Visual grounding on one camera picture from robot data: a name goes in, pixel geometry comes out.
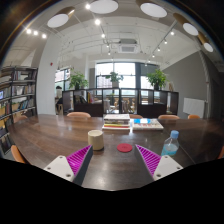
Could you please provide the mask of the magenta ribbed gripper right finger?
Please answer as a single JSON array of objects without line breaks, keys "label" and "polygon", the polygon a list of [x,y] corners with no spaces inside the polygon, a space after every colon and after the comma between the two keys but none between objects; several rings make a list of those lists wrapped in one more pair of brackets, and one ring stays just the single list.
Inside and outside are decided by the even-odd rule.
[{"label": "magenta ribbed gripper right finger", "polygon": [[182,169],[182,166],[169,155],[160,156],[140,145],[135,145],[135,156],[144,172],[154,181]]}]

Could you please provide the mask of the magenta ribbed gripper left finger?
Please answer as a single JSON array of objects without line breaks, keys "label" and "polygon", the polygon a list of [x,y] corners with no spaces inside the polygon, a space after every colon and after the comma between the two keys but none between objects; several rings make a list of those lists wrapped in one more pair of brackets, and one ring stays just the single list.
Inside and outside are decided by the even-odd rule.
[{"label": "magenta ribbed gripper left finger", "polygon": [[81,186],[93,155],[93,148],[88,145],[69,156],[59,155],[44,170]]}]

